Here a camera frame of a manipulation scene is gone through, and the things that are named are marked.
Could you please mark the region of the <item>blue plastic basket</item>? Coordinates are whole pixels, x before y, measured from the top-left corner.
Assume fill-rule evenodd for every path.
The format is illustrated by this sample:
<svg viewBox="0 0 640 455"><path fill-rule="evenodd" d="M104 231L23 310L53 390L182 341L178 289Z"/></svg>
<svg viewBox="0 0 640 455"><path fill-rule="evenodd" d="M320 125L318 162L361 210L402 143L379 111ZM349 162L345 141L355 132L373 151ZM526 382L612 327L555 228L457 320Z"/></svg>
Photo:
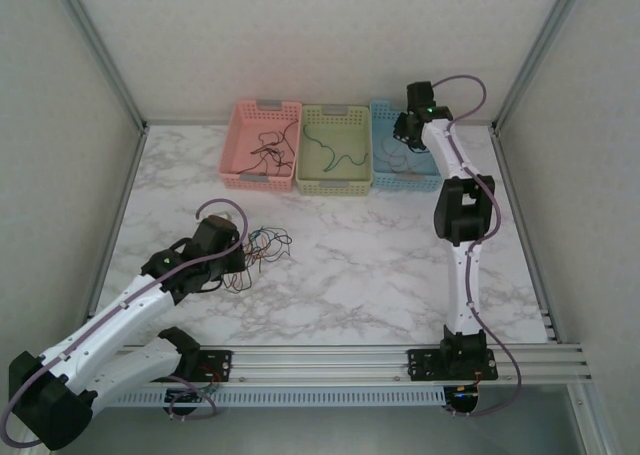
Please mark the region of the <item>blue plastic basket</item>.
<svg viewBox="0 0 640 455"><path fill-rule="evenodd" d="M385 190L437 191L442 178L432 155L411 151L393 137L400 111L388 100L369 104L372 143L372 187Z"/></svg>

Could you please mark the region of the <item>aluminium frame post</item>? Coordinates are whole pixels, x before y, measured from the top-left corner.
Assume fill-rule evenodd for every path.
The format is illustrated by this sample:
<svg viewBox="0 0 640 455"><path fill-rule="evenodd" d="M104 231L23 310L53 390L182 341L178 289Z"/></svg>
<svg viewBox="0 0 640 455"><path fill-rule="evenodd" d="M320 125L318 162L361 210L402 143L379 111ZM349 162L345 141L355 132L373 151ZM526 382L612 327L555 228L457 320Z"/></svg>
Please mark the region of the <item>aluminium frame post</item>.
<svg viewBox="0 0 640 455"><path fill-rule="evenodd" d="M491 127L498 134L508 123L540 69L577 0L555 0L512 82Z"/></svg>
<svg viewBox="0 0 640 455"><path fill-rule="evenodd" d="M120 71L114 63L108 48L102 40L91 16L82 0L60 0L68 12L72 23L85 41L98 69L105 77L107 84L114 93L116 99L132 121L136 129L145 133L147 122L137 107L129 89L122 78Z"/></svg>

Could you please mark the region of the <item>aluminium side rail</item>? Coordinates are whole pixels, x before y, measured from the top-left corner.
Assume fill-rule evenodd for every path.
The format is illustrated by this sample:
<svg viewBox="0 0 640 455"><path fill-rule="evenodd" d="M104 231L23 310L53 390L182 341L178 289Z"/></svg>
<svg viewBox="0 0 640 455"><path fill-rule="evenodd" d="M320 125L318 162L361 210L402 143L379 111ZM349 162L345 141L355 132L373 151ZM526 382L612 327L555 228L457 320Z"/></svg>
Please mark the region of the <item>aluminium side rail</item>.
<svg viewBox="0 0 640 455"><path fill-rule="evenodd" d="M511 207L514 224L519 236L533 290L536 295L539 310L547 332L547 338L550 343L562 344L563 340L561 333L558 330L554 314L552 313L552 307L547 293L547 286L543 279L542 271L532 244L532 239L526 226L524 212L519 201L516 186L508 166L501 140L493 127L489 128L489 134L497 164L502 175L503 184Z"/></svg>
<svg viewBox="0 0 640 455"><path fill-rule="evenodd" d="M93 274L91 280L88 299L82 315L83 322L89 320L96 312L96 308L98 306L100 295L102 293L106 275L108 273L117 238L120 232L120 227L124 219L126 207L133 189L135 177L138 172L140 161L146 145L148 133L149 124L144 121L142 124L142 128L139 131L139 136L135 145L133 155L127 165L124 185L116 200L115 213L110 224L109 231L107 233L104 247L98 259L97 268L95 269L95 273Z"/></svg>

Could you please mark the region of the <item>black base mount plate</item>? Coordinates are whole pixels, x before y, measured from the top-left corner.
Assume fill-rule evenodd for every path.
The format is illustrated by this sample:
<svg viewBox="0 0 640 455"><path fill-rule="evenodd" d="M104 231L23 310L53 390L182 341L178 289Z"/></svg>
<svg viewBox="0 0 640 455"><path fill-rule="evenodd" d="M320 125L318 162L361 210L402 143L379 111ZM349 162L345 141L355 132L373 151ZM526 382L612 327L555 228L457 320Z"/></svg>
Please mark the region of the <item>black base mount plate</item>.
<svg viewBox="0 0 640 455"><path fill-rule="evenodd" d="M497 364L490 349L481 351L410 349L408 374L412 381L472 382L498 379Z"/></svg>
<svg viewBox="0 0 640 455"><path fill-rule="evenodd" d="M228 382L232 359L233 352L231 350L201 350L197 357L196 366L191 373L191 381L214 386Z"/></svg>

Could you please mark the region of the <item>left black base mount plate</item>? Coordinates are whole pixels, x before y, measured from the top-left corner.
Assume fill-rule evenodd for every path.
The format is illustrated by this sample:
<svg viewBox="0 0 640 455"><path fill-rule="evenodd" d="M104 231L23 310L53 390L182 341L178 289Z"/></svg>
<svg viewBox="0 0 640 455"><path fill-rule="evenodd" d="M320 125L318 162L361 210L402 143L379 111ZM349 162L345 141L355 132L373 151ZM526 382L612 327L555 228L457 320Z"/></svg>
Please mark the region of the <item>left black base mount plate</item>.
<svg viewBox="0 0 640 455"><path fill-rule="evenodd" d="M232 359L233 352L231 350L201 350L197 357L196 366L191 373L191 381L214 386L228 382Z"/></svg>

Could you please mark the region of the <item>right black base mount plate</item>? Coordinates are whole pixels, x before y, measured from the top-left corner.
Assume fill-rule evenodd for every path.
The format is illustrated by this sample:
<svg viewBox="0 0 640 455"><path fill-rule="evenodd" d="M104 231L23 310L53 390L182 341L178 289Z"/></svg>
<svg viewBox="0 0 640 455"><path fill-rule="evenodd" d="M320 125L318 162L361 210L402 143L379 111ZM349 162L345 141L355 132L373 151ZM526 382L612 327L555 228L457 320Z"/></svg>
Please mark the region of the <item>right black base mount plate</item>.
<svg viewBox="0 0 640 455"><path fill-rule="evenodd" d="M408 374L412 381L472 382L498 379L497 364L490 349L481 351L410 349Z"/></svg>

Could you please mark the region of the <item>pale green plastic basket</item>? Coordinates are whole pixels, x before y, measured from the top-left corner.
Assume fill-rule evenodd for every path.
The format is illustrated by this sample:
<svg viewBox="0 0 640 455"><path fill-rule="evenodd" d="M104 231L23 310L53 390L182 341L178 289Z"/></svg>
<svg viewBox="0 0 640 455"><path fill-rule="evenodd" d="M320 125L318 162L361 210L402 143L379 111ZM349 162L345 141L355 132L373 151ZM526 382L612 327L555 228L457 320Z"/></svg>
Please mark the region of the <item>pale green plastic basket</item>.
<svg viewBox="0 0 640 455"><path fill-rule="evenodd" d="M366 196L373 183L366 106L305 105L296 164L303 195Z"/></svg>

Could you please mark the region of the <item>pink plastic basket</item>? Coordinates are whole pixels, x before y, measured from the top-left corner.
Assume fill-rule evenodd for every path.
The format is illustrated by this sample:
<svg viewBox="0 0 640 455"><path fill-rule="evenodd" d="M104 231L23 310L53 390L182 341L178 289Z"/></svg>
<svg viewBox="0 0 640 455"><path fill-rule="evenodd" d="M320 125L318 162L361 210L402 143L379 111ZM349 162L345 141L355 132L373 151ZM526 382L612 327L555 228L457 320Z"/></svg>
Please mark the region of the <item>pink plastic basket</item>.
<svg viewBox="0 0 640 455"><path fill-rule="evenodd" d="M290 192L301 132L302 104L236 103L218 167L229 189Z"/></svg>

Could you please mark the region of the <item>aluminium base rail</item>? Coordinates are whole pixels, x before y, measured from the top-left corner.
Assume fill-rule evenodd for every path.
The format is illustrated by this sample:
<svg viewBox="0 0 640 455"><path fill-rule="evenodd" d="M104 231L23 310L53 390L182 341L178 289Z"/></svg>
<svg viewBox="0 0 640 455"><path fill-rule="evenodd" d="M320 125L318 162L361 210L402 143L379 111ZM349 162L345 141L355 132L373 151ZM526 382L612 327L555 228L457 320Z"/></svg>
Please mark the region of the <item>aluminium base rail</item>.
<svg viewBox="0 0 640 455"><path fill-rule="evenodd" d="M231 346L230 386L409 385L408 345ZM578 344L511 344L525 385L591 383Z"/></svg>

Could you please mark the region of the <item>aluminium frame leg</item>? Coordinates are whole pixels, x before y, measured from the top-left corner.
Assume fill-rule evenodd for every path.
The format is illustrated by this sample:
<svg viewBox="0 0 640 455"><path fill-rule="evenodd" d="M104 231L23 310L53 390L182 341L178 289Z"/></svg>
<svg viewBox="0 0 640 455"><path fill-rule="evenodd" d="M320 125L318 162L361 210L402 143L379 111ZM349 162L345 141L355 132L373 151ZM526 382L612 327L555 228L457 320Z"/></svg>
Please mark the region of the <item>aluminium frame leg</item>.
<svg viewBox="0 0 640 455"><path fill-rule="evenodd" d="M618 455L595 388L590 384L575 384L568 390L585 455Z"/></svg>

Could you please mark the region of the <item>small black circuit board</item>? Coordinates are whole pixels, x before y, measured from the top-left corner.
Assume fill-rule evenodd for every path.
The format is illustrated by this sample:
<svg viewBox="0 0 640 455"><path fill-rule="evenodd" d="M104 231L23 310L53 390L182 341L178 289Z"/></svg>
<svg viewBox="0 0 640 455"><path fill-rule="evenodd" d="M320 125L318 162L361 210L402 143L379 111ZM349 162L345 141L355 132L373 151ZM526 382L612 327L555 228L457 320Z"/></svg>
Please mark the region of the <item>small black circuit board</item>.
<svg viewBox="0 0 640 455"><path fill-rule="evenodd" d="M168 388L165 391L163 403L165 405L173 403L178 407L207 406L209 404L202 396L188 388Z"/></svg>
<svg viewBox="0 0 640 455"><path fill-rule="evenodd" d="M476 409L478 401L478 386L476 384L464 385L454 390L449 405L454 412L468 414Z"/></svg>

